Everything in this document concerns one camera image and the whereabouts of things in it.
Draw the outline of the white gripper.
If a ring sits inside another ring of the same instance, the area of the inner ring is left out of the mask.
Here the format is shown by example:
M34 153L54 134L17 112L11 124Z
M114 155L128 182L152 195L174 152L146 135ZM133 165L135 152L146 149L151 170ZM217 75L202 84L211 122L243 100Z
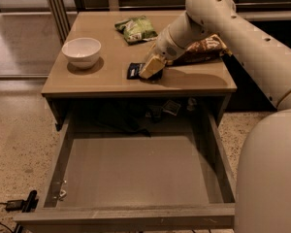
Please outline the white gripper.
M185 52L181 40L182 33L178 34L172 25L168 25L163 29L155 43L150 47L148 55L153 55L139 71L142 79L149 79L153 75L161 71L167 60L176 60Z

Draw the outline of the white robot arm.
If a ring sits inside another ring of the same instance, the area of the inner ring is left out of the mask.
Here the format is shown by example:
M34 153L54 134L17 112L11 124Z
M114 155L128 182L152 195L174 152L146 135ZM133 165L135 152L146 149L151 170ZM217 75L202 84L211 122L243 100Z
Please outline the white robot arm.
M291 233L291 49L239 16L233 0L185 0L184 13L159 33L140 75L153 76L211 33L277 109L243 143L235 233Z

